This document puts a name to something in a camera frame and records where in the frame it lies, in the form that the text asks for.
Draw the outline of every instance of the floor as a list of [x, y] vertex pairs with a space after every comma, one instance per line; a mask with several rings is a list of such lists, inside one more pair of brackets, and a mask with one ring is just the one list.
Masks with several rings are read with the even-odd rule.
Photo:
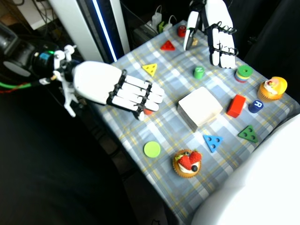
[[[108, 154], [118, 149], [103, 127], [95, 124], [89, 110], [82, 111], [81, 118], [88, 130]], [[135, 170], [120, 150], [111, 157], [120, 174]], [[135, 171], [123, 181], [131, 206], [140, 225], [167, 225], [164, 204], [160, 196], [146, 178]]]

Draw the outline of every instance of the table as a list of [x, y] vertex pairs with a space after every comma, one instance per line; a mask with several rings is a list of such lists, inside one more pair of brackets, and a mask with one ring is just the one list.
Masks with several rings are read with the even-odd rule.
[[[239, 83], [233, 77], [233, 69], [212, 66], [207, 38], [201, 32], [195, 36], [199, 40], [198, 45], [190, 51], [183, 51], [183, 38], [177, 36], [177, 27], [180, 25], [186, 25], [186, 22], [181, 21], [113, 63], [115, 67], [126, 69], [131, 76], [157, 82], [165, 90], [159, 111], [147, 116], [144, 121], [136, 120], [131, 112], [109, 105], [97, 105], [97, 112], [180, 223], [189, 224], [197, 207], [249, 157], [279, 123], [298, 114], [300, 106], [284, 94], [281, 100], [264, 104], [264, 108], [256, 114], [250, 113], [244, 105], [238, 118], [228, 116], [226, 109], [231, 99], [240, 94], [247, 98], [247, 105], [250, 104], [257, 99], [258, 85], [266, 78], [254, 71], [247, 83]], [[175, 46], [175, 51], [160, 50], [167, 40]], [[244, 64], [240, 59], [236, 60], [238, 66]], [[151, 63], [158, 64], [153, 78], [141, 67]], [[193, 77], [196, 66], [205, 69], [201, 80]], [[217, 119], [193, 133], [178, 115], [176, 108], [180, 99], [201, 86], [206, 87], [224, 109]], [[237, 136], [249, 124], [255, 129], [258, 143]], [[224, 140], [217, 151], [211, 153], [203, 135], [217, 135]], [[157, 158], [149, 158], [143, 152], [143, 146], [149, 141], [161, 145], [161, 153]], [[178, 176], [172, 166], [175, 152], [186, 148], [197, 149], [203, 155], [201, 171], [190, 179]]]

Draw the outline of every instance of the white cube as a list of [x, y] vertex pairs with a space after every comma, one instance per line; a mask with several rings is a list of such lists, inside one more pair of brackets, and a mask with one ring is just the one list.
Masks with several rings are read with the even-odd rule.
[[179, 115], [193, 132], [204, 123], [213, 120], [222, 109], [218, 100], [205, 87], [200, 87], [185, 96], [179, 101], [177, 108]]

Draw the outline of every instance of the blue triangle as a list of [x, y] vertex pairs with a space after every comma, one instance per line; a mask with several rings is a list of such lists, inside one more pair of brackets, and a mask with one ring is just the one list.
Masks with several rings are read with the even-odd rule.
[[211, 152], [215, 152], [223, 140], [223, 138], [219, 136], [203, 135], [203, 137]]

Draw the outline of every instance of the green cable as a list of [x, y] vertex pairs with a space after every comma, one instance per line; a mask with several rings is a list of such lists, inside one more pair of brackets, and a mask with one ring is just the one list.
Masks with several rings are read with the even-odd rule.
[[9, 88], [9, 89], [13, 89], [13, 88], [22, 89], [22, 88], [31, 87], [31, 83], [27, 83], [27, 84], [24, 84], [24, 85], [18, 87], [19, 85], [10, 85], [10, 84], [5, 84], [5, 83], [0, 82], [0, 86], [3, 87], [3, 88]]

